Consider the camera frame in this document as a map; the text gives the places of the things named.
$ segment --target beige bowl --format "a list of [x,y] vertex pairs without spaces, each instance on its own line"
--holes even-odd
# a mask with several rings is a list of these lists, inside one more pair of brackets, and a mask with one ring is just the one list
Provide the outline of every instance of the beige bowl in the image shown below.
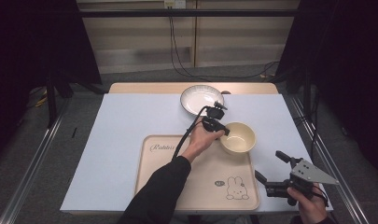
[[256,144],[255,132],[249,126],[233,122],[227,124],[226,128],[230,130],[229,136],[221,136],[220,143],[229,154],[245,154]]

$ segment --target black curtain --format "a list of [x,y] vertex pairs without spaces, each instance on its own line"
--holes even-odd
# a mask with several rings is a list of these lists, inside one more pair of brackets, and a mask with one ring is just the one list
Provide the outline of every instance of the black curtain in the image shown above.
[[311,74],[335,4],[336,0],[300,0],[298,10],[306,13],[294,18],[276,70],[276,82],[286,81],[288,92],[297,92]]
[[378,169],[378,0],[342,0],[313,82]]
[[[0,149],[26,109],[29,91],[46,85],[50,71],[101,83],[75,0],[0,0]],[[65,82],[68,78],[60,77]]]

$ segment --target human hand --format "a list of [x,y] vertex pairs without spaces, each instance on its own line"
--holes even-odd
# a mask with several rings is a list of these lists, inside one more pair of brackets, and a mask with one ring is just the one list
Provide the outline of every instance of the human hand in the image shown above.
[[[322,195],[319,184],[314,183],[313,192]],[[311,200],[307,199],[301,192],[294,188],[287,188],[287,193],[299,202],[299,210],[302,223],[315,224],[327,217],[326,206],[323,199],[314,196]]]
[[182,153],[182,156],[188,159],[189,162],[193,162],[197,156],[208,149],[217,138],[224,134],[223,130],[216,133],[208,132],[201,123],[202,119],[200,117],[196,120],[197,124],[191,132],[189,146]]

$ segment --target beige tray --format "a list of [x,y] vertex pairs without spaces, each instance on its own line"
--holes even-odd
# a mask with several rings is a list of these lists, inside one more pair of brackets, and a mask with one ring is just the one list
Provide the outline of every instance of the beige tray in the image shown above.
[[[135,193],[154,171],[171,161],[181,135],[150,135],[143,143]],[[189,137],[180,153],[189,143]],[[249,155],[226,153],[218,140],[191,165],[176,211],[249,211],[259,206],[259,193]]]

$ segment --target white bowl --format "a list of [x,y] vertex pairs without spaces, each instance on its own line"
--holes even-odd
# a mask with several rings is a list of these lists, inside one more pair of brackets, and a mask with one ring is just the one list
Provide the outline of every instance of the white bowl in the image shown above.
[[206,105],[214,106],[215,101],[224,105],[223,95],[217,89],[206,85],[189,87],[180,96],[180,103],[192,115],[198,115]]
[[220,143],[229,154],[242,155],[255,146],[256,135],[249,126],[233,122],[227,124],[226,128],[230,130],[230,133],[228,136],[221,136]]

